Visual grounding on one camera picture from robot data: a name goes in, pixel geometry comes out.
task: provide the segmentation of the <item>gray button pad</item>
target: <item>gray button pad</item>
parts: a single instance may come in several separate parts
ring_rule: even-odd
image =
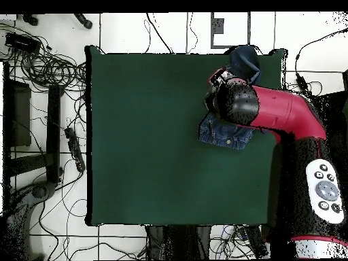
[[[340,195],[338,188],[330,181],[321,181],[315,188],[319,197],[327,201],[336,201]]]

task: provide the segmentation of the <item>black device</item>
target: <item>black device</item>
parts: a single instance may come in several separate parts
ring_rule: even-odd
[[[86,17],[83,14],[74,14],[75,17],[79,20],[79,22],[84,25],[84,28],[91,29],[93,23],[91,21],[87,20]]]
[[[28,84],[15,80],[10,80],[10,82],[12,83],[10,86],[11,94],[13,94],[14,97],[8,99],[8,101],[12,101],[11,104],[8,104],[14,108],[13,117],[17,119],[17,122],[14,121],[12,124],[14,133],[12,134],[11,147],[30,146],[30,132],[19,125],[19,123],[23,124],[25,127],[30,127],[31,89]]]
[[[76,169],[80,173],[83,173],[86,170],[86,165],[84,164],[84,159],[82,158],[82,153],[76,133],[70,127],[66,128],[64,131],[66,138],[69,140],[68,147],[71,152],[71,156],[75,160]]]
[[[23,14],[22,19],[24,22],[29,23],[31,26],[37,26],[39,24],[38,19],[33,17],[32,14]]]
[[[5,45],[16,50],[34,54],[39,54],[41,47],[39,41],[15,33],[6,33]]]
[[[245,232],[255,257],[258,259],[267,256],[268,252],[260,228],[258,226],[246,226]]]

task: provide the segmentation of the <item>power strip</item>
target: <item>power strip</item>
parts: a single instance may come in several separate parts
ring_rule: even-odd
[[[6,33],[5,46],[28,53],[39,54],[41,43],[22,35]]]
[[[83,173],[86,170],[86,165],[84,164],[84,159],[82,158],[80,145],[77,140],[75,131],[72,128],[66,128],[64,132],[65,132],[66,138],[69,140],[68,146],[69,146],[71,155],[73,156],[73,159],[75,160],[76,169],[80,173]]]

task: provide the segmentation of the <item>denim jacket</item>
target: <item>denim jacket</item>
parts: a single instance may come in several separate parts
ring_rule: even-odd
[[[198,137],[205,143],[242,150],[253,134],[254,130],[247,127],[228,122],[222,124],[214,113],[209,112],[199,126]]]

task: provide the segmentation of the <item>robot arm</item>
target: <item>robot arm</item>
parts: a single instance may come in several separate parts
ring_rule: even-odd
[[[269,129],[276,136],[268,201],[267,241],[272,258],[347,257],[341,232],[345,206],[326,148],[326,132],[313,106],[283,90],[250,86],[221,73],[208,107],[221,119]]]

